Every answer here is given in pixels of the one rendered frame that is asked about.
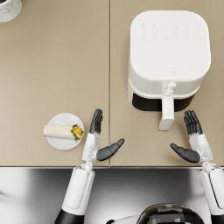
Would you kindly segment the chicken roll wrap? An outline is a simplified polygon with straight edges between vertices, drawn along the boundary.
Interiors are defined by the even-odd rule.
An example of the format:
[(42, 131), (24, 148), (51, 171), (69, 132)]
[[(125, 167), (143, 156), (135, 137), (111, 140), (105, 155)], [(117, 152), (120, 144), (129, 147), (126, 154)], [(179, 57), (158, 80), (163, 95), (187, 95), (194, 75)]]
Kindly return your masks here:
[(78, 141), (83, 138), (83, 130), (77, 124), (64, 125), (55, 123), (44, 126), (44, 135), (46, 137), (66, 138)]

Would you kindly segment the white air fryer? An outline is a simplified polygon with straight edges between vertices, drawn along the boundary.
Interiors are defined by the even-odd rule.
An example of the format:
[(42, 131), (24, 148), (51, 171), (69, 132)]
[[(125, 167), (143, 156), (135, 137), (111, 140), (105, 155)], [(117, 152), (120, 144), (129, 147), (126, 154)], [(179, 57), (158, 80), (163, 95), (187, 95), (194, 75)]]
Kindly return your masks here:
[(187, 10), (147, 10), (130, 26), (129, 102), (142, 111), (160, 111), (162, 98), (186, 109), (211, 65), (207, 23)]

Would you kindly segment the white round plate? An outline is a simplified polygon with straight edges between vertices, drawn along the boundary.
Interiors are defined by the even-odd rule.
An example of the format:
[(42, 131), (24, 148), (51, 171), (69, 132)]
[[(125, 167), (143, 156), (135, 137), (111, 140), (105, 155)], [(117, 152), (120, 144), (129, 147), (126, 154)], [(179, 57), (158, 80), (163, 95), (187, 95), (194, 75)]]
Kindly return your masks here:
[[(84, 136), (84, 125), (81, 119), (77, 115), (73, 115), (70, 113), (61, 113), (53, 117), (47, 125), (55, 124), (55, 123), (61, 123), (64, 125), (77, 124), (83, 130), (83, 136)], [(70, 150), (76, 147), (82, 140), (81, 139), (81, 140), (75, 141), (74, 139), (57, 138), (57, 137), (51, 137), (51, 136), (45, 136), (45, 137), (48, 143), (52, 147), (58, 150)]]

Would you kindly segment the dark round robot body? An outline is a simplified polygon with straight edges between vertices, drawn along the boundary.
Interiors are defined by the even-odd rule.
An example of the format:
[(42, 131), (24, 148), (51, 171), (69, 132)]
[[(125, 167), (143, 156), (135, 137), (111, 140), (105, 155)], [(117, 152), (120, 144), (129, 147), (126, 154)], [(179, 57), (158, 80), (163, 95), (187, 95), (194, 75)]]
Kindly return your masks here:
[(187, 206), (164, 203), (147, 207), (139, 216), (109, 220), (106, 224), (204, 224), (204, 221)]

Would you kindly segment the white marbled round container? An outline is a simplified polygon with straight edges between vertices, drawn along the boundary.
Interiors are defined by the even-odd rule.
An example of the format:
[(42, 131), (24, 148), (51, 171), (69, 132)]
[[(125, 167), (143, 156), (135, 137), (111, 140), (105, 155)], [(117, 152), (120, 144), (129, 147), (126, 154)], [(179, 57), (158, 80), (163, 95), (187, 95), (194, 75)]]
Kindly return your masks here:
[(9, 22), (22, 10), (21, 0), (0, 0), (0, 23)]

